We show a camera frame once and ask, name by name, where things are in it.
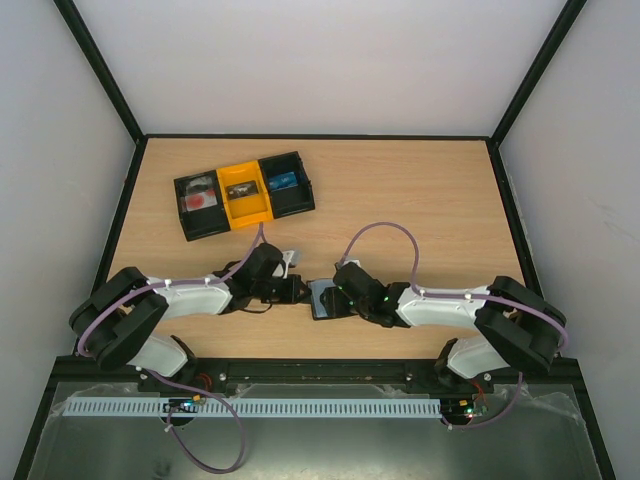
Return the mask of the yellow bin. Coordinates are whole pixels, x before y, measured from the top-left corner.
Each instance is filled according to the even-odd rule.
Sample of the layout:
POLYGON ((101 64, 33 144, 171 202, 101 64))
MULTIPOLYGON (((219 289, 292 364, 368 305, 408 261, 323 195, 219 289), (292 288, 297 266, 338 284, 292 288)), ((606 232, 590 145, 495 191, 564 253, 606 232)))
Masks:
POLYGON ((267 186, 257 160, 219 168, 216 175, 232 230, 274 219, 267 186))

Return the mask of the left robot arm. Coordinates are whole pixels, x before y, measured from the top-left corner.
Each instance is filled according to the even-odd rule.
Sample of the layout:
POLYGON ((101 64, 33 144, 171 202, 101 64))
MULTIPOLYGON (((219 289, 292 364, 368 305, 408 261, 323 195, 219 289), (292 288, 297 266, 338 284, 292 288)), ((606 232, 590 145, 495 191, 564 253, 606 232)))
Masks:
POLYGON ((96 290, 71 315, 79 355, 104 371, 124 366, 166 378, 182 375, 196 361, 178 337, 156 332, 160 322, 192 315, 227 315, 249 310, 258 300, 275 304, 306 302, 311 291, 291 269, 298 252, 262 242, 240 261, 203 277, 161 279, 126 267, 96 290))

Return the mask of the black card holder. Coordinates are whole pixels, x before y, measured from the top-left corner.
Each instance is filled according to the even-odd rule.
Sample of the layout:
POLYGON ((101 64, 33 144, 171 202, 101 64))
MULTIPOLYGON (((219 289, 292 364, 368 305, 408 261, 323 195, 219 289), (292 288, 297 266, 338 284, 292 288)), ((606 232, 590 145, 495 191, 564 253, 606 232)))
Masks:
POLYGON ((346 318, 353 314, 350 300, 332 279, 317 279, 307 284, 315 321, 346 318))

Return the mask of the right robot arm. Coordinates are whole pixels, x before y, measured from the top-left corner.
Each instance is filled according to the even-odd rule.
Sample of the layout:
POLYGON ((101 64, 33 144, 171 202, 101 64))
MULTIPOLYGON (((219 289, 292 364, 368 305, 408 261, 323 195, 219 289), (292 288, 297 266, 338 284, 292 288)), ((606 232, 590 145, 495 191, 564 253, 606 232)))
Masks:
POLYGON ((473 331, 446 342, 434 366, 438 384, 455 392, 477 377, 511 367, 542 375, 567 345, 566 318, 535 292, 507 276, 471 289, 384 285, 356 261, 333 278, 312 281, 316 320, 358 316, 384 328, 444 326, 473 331))

